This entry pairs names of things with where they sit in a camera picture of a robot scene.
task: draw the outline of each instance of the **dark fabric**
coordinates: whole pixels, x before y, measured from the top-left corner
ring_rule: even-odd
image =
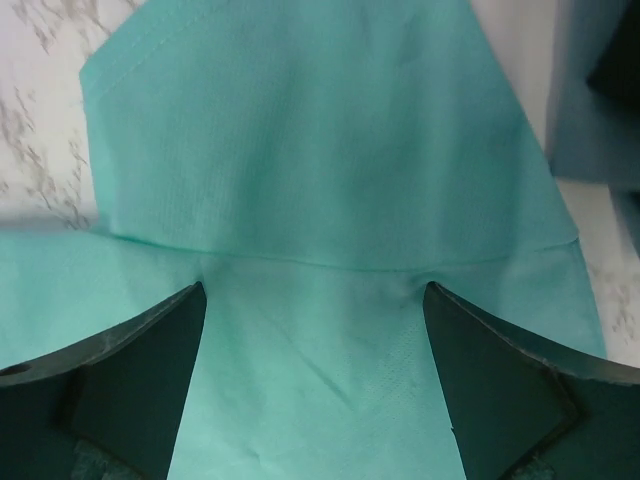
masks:
[[[640,115],[597,93],[587,79],[631,4],[629,0],[558,3],[547,110],[547,153],[553,174],[608,184],[621,192],[640,190]]]
[[[640,113],[640,0],[629,5],[588,84]]]

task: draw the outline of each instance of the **dark gray cloth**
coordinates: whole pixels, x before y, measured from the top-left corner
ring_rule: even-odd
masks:
[[[561,0],[549,104],[554,175],[640,189],[640,115],[595,93],[587,79],[611,43],[629,0]]]

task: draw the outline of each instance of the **marble surface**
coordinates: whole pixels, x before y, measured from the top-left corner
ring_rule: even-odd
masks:
[[[95,216],[78,71],[142,1],[0,1],[3,223]]]
[[[144,1],[0,0],[0,224],[84,228],[95,218],[78,72]],[[560,2],[471,0],[542,145]],[[640,366],[640,261],[626,229],[606,186],[559,184],[609,357]]]

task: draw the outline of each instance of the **mint green fabric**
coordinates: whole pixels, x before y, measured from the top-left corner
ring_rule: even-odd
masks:
[[[81,80],[101,222],[0,235],[0,365],[202,280],[170,478],[464,479],[430,281],[604,355],[467,0],[150,0]]]

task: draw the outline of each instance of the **screw hole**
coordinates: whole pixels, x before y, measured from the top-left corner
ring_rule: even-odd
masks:
[[[16,365],[11,365],[10,367],[3,368],[0,370],[0,377],[6,377],[9,375],[16,375],[18,373],[24,373],[31,368],[31,365],[28,363],[18,363]]]

